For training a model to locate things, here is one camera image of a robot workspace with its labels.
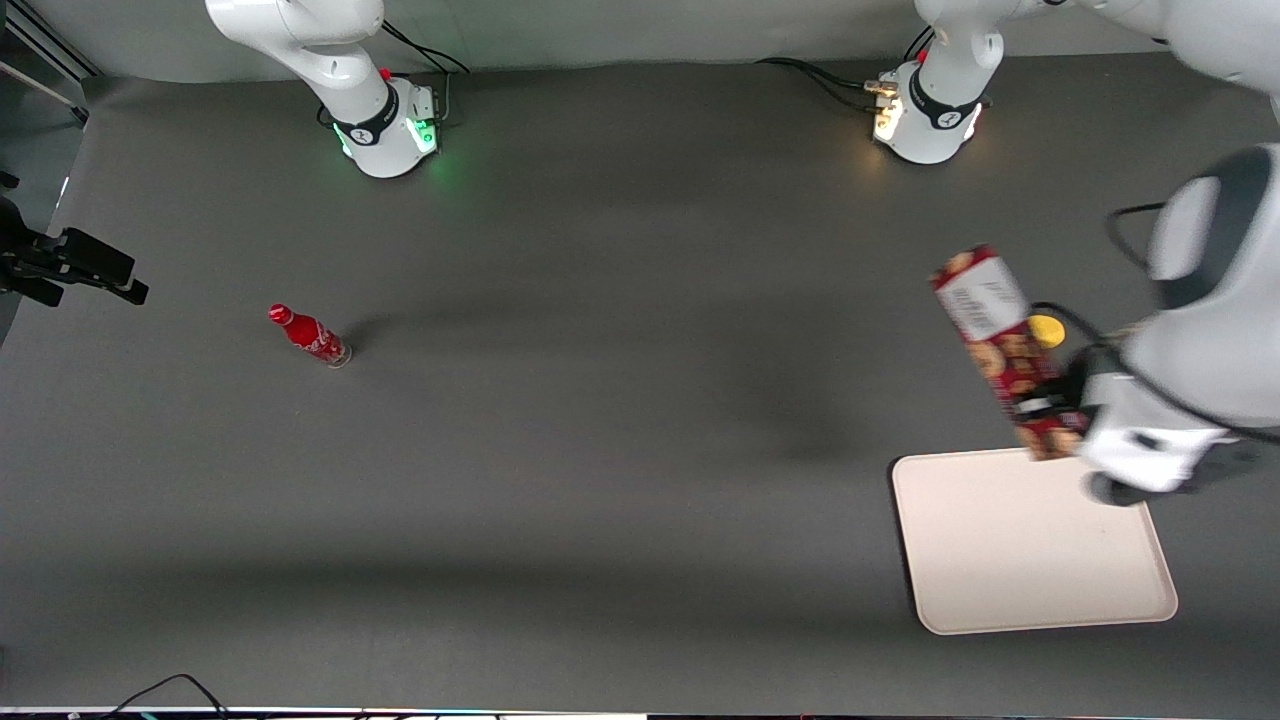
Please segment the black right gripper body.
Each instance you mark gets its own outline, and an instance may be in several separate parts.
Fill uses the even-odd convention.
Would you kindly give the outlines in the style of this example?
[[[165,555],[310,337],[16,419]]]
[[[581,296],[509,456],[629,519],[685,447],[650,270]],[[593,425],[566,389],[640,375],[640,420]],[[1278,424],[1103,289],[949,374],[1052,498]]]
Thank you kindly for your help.
[[[3,296],[29,299],[47,307],[58,307],[64,288],[58,283],[65,238],[31,229],[19,208],[8,197],[1,199],[1,292]]]

